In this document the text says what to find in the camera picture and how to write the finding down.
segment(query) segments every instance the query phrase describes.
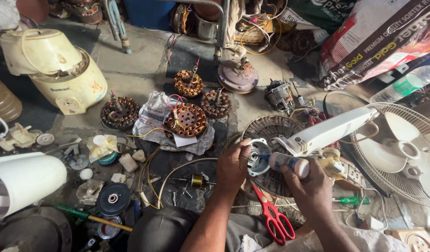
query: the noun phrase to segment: newspaper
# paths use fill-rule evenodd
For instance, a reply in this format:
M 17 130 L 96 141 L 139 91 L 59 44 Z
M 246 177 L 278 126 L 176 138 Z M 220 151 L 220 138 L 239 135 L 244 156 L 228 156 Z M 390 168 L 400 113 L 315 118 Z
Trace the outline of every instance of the newspaper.
M 148 102 L 143 104 L 139 111 L 139 118 L 134 123 L 132 129 L 133 135 L 145 135 L 150 130 L 156 127 L 163 127 L 163 122 L 171 112 L 171 108 L 167 106 L 168 97 L 164 92 L 154 91 L 149 95 Z M 170 106 L 176 105 L 176 100 L 169 100 Z M 142 137 L 142 140 L 152 141 L 162 145 L 161 149 L 172 152 L 187 151 L 195 155 L 202 155 L 208 150 L 213 143 L 215 137 L 215 129 L 208 126 L 207 130 L 198 137 L 198 142 L 190 145 L 177 147 L 173 140 L 170 140 L 163 130 L 157 129 Z

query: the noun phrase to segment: cap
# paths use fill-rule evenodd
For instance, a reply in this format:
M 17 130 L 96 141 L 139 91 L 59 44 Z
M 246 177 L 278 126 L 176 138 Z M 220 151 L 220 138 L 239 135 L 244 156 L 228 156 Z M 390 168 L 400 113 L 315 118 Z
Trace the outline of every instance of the cap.
M 93 138 L 93 143 L 98 147 L 102 147 L 106 144 L 106 137 L 104 135 L 97 135 Z
M 308 176 L 310 172 L 310 165 L 307 159 L 299 159 L 294 165 L 294 173 L 299 177 L 299 179 L 304 179 Z

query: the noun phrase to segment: green screwdriver handle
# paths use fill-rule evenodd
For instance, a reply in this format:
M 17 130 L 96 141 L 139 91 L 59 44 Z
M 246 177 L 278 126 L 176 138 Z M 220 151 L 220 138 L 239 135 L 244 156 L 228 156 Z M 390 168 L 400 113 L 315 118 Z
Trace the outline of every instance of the green screwdriver handle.
M 69 207 L 69 206 L 64 205 L 62 203 L 55 204 L 54 208 L 62 210 L 64 212 L 66 212 L 66 213 L 69 213 L 69 214 L 71 214 L 71 215 L 73 215 L 73 216 L 75 216 L 75 217 L 77 217 L 77 218 L 79 218 L 81 220 L 87 220 L 88 217 L 89 217 L 89 215 L 90 215 L 89 212 L 80 211 L 80 210 L 78 210 L 76 208 Z

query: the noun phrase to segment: white plastic lid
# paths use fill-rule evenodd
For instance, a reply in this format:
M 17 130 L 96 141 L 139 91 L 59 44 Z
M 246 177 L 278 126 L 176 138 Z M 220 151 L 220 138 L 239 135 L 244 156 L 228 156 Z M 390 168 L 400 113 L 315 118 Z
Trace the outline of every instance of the white plastic lid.
M 97 135 L 93 138 L 93 143 L 96 146 L 103 147 L 106 145 L 106 137 L 104 137 L 104 135 Z
M 91 179 L 93 176 L 93 171 L 89 168 L 83 169 L 80 173 L 79 173 L 79 177 L 81 177 L 82 180 L 88 180 Z
M 307 159 L 300 159 L 296 162 L 294 167 L 294 173 L 299 177 L 299 179 L 304 179 L 308 176 L 310 172 L 310 165 Z

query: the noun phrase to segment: screwdriver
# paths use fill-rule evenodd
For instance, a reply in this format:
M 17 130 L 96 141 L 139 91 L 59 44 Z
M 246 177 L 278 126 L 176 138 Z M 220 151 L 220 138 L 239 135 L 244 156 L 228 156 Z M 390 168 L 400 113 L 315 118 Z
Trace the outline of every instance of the screwdriver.
M 333 198 L 333 202 L 337 202 L 343 205 L 359 205 L 361 203 L 362 198 L 361 197 L 339 197 L 339 198 Z M 370 200 L 368 197 L 365 197 L 363 200 L 363 205 L 369 205 Z
M 103 224 L 106 224 L 106 225 L 109 225 L 109 226 L 113 226 L 113 227 L 116 227 L 116 228 L 119 228 L 119 229 L 123 229 L 123 230 L 126 230 L 128 232 L 132 232 L 132 228 L 131 227 L 124 226 L 124 225 L 117 224 L 117 223 L 113 223 L 113 222 L 111 222 L 109 220 L 104 220 L 104 219 L 92 216 L 92 215 L 90 215 L 89 212 L 80 211 L 80 210 L 78 210 L 76 208 L 72 208 L 72 207 L 69 207 L 69 206 L 61 204 L 61 203 L 55 204 L 54 208 L 62 210 L 64 212 L 66 212 L 66 213 L 69 213 L 69 214 L 71 214 L 71 215 L 73 215 L 73 216 L 75 216 L 75 217 L 77 217 L 77 218 L 79 218 L 81 220 L 87 220 L 87 219 L 89 219 L 89 220 L 97 221 L 97 222 L 100 222 L 100 223 L 103 223 Z

